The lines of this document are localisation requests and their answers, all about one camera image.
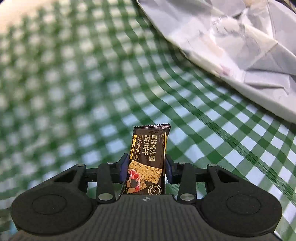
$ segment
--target snack package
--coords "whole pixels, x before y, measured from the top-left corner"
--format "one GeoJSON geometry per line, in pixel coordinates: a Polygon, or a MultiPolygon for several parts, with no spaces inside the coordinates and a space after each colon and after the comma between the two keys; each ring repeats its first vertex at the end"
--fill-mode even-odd
{"type": "Polygon", "coordinates": [[[165,193],[165,147],[170,124],[135,127],[127,180],[121,194],[165,193]]]}

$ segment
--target tablecloth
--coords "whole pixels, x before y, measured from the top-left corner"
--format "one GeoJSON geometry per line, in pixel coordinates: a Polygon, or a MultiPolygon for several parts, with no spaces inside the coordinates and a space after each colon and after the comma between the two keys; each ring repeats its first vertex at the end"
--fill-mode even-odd
{"type": "Polygon", "coordinates": [[[76,163],[117,161],[133,126],[152,123],[171,123],[175,162],[215,163],[272,193],[283,208],[276,233],[296,240],[295,125],[190,63],[130,0],[61,1],[25,16],[0,34],[0,79],[3,240],[17,195],[76,163]]]}

